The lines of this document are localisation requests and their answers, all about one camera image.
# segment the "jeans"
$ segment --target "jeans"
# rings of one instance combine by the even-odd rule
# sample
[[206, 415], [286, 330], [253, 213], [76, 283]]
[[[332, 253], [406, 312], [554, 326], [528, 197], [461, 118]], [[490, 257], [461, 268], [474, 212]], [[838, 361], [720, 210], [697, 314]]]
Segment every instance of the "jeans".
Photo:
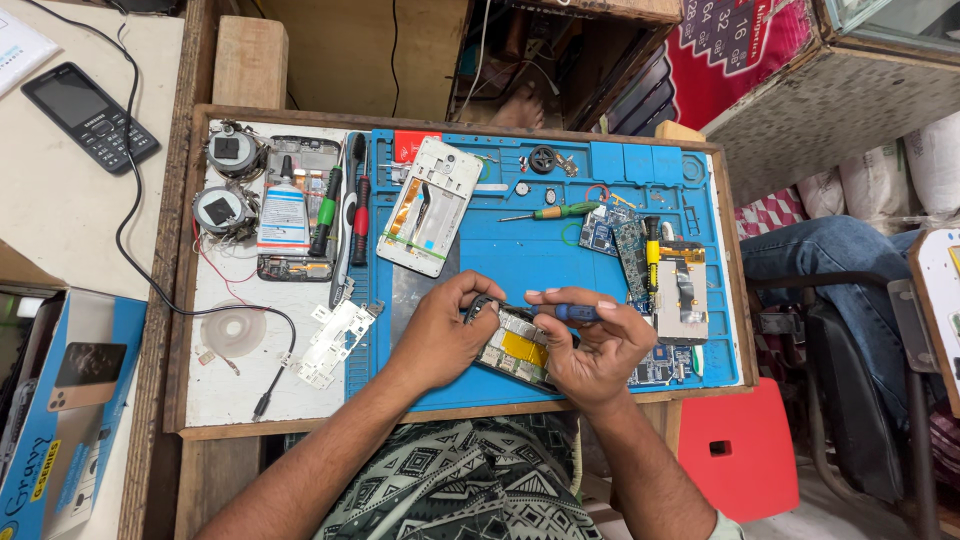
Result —
[[[886, 237], [848, 215], [803, 221], [740, 242], [743, 272], [753, 280], [827, 272], [874, 272], [888, 280], [910, 278], [906, 252], [919, 231]], [[765, 307], [799, 304], [801, 289], [757, 292]], [[907, 422], [906, 355], [887, 291], [845, 284], [817, 287], [836, 306], [860, 348], [887, 412], [900, 429]]]

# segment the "phone screen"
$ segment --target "phone screen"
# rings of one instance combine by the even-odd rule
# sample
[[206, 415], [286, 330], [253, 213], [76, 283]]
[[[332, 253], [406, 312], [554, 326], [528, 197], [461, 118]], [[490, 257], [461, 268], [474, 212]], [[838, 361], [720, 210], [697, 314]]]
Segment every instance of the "phone screen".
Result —
[[123, 343], [70, 343], [57, 373], [57, 388], [116, 382], [127, 345]]
[[71, 128], [107, 108], [100, 94], [73, 71], [51, 77], [34, 95]]

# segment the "paper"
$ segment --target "paper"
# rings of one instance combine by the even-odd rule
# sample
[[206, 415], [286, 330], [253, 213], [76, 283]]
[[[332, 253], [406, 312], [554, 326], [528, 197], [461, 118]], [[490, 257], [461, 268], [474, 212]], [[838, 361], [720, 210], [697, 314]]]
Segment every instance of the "paper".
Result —
[[0, 10], [0, 96], [59, 50], [47, 36]]

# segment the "blue screwdriver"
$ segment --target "blue screwdriver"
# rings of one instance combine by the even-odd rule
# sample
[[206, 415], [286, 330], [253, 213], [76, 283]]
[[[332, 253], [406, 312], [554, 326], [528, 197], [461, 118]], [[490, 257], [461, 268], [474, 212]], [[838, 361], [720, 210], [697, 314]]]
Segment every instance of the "blue screwdriver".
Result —
[[[540, 313], [542, 306], [530, 307], [531, 314]], [[575, 304], [557, 304], [553, 306], [554, 317], [561, 321], [577, 321], [581, 323], [599, 323], [603, 321], [600, 315], [597, 315], [597, 309], [593, 306], [577, 306]]]

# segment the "red stool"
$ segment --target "red stool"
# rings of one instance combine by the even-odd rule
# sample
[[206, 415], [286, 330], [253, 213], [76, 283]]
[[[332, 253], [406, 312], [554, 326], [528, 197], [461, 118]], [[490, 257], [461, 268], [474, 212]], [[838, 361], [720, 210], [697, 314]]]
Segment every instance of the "red stool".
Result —
[[780, 389], [684, 400], [677, 458], [707, 500], [736, 522], [800, 505], [797, 466]]

